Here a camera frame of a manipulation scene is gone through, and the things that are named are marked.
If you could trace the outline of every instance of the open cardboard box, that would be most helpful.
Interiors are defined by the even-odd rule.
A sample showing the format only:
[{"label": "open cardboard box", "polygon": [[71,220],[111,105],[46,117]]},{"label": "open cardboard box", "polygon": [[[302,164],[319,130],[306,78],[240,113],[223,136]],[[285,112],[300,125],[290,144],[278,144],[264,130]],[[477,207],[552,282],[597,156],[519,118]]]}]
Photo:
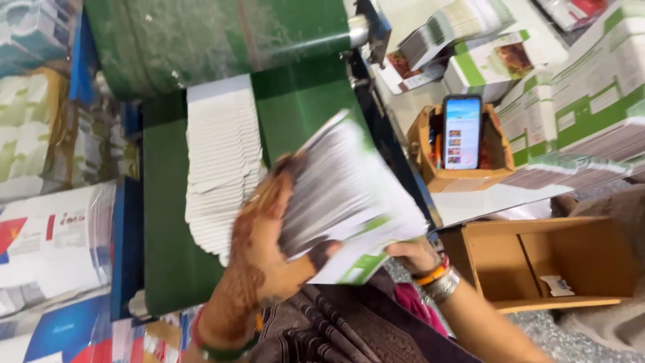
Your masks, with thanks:
[{"label": "open cardboard box", "polygon": [[[638,280],[633,253],[610,218],[473,222],[439,233],[450,262],[501,313],[619,304]],[[551,297],[560,275],[575,296]]]},{"label": "open cardboard box", "polygon": [[408,142],[415,146],[410,148],[410,152],[415,156],[429,192],[480,191],[490,188],[515,172],[511,147],[490,104],[484,106],[482,139],[486,140],[492,169],[437,169],[429,157],[432,152],[430,125],[443,125],[442,109],[442,105],[425,106],[408,130]]}]

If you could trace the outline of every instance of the bracelet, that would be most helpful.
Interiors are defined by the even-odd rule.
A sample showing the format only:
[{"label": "bracelet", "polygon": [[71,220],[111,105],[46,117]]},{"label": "bracelet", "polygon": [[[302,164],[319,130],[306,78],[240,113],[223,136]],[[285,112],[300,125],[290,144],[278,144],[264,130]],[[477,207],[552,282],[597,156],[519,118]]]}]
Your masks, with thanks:
[{"label": "bracelet", "polygon": [[436,304],[439,304],[452,295],[460,281],[461,276],[454,267],[451,267],[446,275],[432,284],[425,285],[423,289]]},{"label": "bracelet", "polygon": [[204,360],[211,360],[215,362],[233,362],[235,360],[240,359],[247,351],[253,349],[253,347],[260,340],[260,332],[262,331],[262,328],[263,328],[263,321],[262,321],[262,315],[258,313],[255,316],[255,331],[253,332],[253,337],[242,348],[215,349],[207,346],[206,344],[204,344],[204,340],[201,338],[201,335],[199,334],[199,330],[197,328],[197,324],[201,319],[201,315],[203,311],[204,311],[204,307],[202,307],[199,310],[199,312],[197,312],[197,316],[195,316],[195,320],[193,320],[191,336],[193,341],[195,342],[195,345],[197,345],[197,348],[199,350],[201,357]]},{"label": "bracelet", "polygon": [[448,258],[448,255],[445,253],[442,253],[441,256],[443,257],[441,266],[433,270],[428,276],[415,279],[414,282],[417,285],[425,286],[425,285],[431,284],[432,282],[436,281],[438,278],[446,274],[446,272],[450,268],[450,259]]}]

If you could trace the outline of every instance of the green bangle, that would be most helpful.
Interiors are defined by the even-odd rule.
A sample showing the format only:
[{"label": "green bangle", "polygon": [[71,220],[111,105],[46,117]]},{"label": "green bangle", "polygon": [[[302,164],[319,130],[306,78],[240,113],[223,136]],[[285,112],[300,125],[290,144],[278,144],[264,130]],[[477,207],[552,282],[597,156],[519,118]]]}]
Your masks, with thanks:
[{"label": "green bangle", "polygon": [[215,361],[215,362],[234,362],[240,359],[247,351],[253,349],[253,347],[260,340],[260,332],[256,331],[253,334],[253,338],[246,343],[240,349],[214,349],[206,345],[199,347],[199,352],[205,360]]}]

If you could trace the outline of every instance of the mobile phone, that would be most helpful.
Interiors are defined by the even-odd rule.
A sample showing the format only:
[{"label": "mobile phone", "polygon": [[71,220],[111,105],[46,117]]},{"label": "mobile phone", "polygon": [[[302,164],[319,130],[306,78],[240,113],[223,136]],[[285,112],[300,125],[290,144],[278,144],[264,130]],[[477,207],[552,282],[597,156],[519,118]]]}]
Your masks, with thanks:
[{"label": "mobile phone", "polygon": [[482,98],[455,94],[444,98],[444,168],[477,169],[482,129]]}]

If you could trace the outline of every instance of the floor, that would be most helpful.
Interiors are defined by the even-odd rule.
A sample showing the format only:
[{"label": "floor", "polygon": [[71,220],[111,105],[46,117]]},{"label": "floor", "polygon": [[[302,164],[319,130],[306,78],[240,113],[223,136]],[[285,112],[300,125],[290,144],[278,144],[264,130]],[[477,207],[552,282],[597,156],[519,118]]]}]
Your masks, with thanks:
[{"label": "floor", "polygon": [[[578,200],[602,198],[629,186],[628,183],[620,180],[591,192],[577,192],[576,198]],[[388,261],[385,268],[395,281],[411,282],[410,274],[395,260]],[[507,317],[558,362],[645,363],[645,355],[615,351],[593,342],[582,334],[571,334],[562,330],[554,322],[550,311],[514,313]]]}]

